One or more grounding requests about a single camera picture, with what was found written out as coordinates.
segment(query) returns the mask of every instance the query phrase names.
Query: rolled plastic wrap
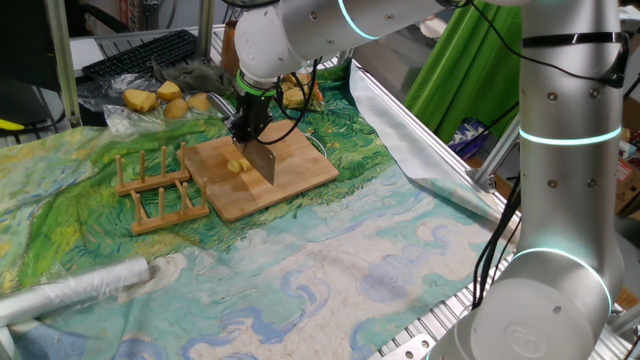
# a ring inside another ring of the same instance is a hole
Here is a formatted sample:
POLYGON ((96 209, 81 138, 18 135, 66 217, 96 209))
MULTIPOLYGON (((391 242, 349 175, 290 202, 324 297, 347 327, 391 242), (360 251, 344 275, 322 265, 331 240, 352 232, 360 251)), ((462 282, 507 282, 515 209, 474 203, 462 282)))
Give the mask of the rolled plastic wrap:
POLYGON ((54 310, 116 295, 122 288, 149 279, 149 266, 135 257, 73 275, 0 299, 0 326, 36 318, 54 310))

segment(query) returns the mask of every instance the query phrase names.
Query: black chair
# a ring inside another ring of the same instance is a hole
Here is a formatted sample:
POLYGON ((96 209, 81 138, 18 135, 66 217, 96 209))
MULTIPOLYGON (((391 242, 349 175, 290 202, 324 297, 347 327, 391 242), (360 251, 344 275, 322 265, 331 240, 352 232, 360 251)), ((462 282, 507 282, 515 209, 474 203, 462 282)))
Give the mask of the black chair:
MULTIPOLYGON (((71 37, 92 35, 86 26, 89 14, 116 33, 131 29, 101 9, 65 0, 71 37)), ((42 96, 33 87, 60 93, 56 57, 44 0, 3 1, 0 5, 0 118, 22 125, 50 120, 42 96)), ((85 125, 104 125, 104 119, 88 116, 85 125)))

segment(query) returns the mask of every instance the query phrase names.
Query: wooden peg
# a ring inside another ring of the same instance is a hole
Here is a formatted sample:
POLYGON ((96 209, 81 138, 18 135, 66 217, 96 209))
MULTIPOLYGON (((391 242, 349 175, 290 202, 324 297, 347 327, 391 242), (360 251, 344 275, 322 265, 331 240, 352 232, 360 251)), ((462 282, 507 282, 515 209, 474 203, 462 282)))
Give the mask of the wooden peg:
POLYGON ((186 144, 184 142, 180 143, 180 171, 184 171, 186 169, 185 158, 187 154, 186 144))
POLYGON ((202 184, 202 200, 200 203, 200 207, 202 209, 205 209, 207 207, 207 181, 205 180, 204 183, 202 184))
POLYGON ((120 187, 124 186, 124 175, 122 175, 122 156, 116 155, 116 168, 118 168, 118 181, 120 187))
POLYGON ((164 188, 160 188, 158 197, 160 204, 158 206, 158 213, 160 214, 160 221, 164 221, 164 188))
POLYGON ((184 210, 187 208, 187 183, 182 183, 180 191, 182 195, 182 204, 180 205, 180 215, 184 216, 184 210))
POLYGON ((162 147, 162 177, 167 177, 167 147, 162 147))
POLYGON ((140 151, 140 183, 144 184, 144 151, 140 151))
POLYGON ((136 194, 135 203, 136 203, 136 224, 140 226, 142 223, 142 205, 140 204, 140 194, 136 194))

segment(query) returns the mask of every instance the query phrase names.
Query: plastic bag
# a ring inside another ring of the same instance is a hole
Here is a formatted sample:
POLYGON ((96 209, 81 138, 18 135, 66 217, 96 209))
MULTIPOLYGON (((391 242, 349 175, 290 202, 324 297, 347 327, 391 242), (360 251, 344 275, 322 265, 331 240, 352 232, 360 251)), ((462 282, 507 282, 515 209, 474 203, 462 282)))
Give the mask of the plastic bag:
POLYGON ((104 117, 111 132, 116 135, 140 135, 151 132, 164 131, 170 124, 184 120, 196 120, 206 118, 222 118, 223 116, 212 106, 208 111, 202 112, 189 108, 187 113, 179 119, 167 119, 164 117, 164 108, 167 103, 160 100, 160 107, 146 113, 137 113, 124 106, 105 105, 104 117))
POLYGON ((162 84, 149 75, 125 74, 78 85, 78 101, 91 111, 102 112, 107 105, 124 106, 127 89, 157 92, 162 84))

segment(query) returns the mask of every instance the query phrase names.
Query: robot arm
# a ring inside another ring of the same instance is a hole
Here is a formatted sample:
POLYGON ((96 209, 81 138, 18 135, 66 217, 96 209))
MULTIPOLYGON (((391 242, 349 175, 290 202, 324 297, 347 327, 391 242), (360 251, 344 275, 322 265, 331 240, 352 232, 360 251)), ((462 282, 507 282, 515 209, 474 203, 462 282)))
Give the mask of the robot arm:
MULTIPOLYGON (((522 6, 523 228, 482 306, 430 360, 585 360, 622 287, 613 227, 624 37, 613 0, 490 0, 522 6)), ((276 77, 437 13, 443 0, 282 0, 236 29, 245 90, 228 121, 251 143, 271 121, 276 77)))

